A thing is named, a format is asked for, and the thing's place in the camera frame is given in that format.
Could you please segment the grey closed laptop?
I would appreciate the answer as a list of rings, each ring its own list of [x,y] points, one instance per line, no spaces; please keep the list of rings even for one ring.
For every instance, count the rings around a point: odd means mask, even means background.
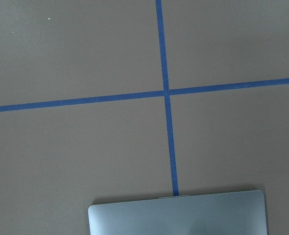
[[[260,190],[91,205],[92,235],[266,235]]]

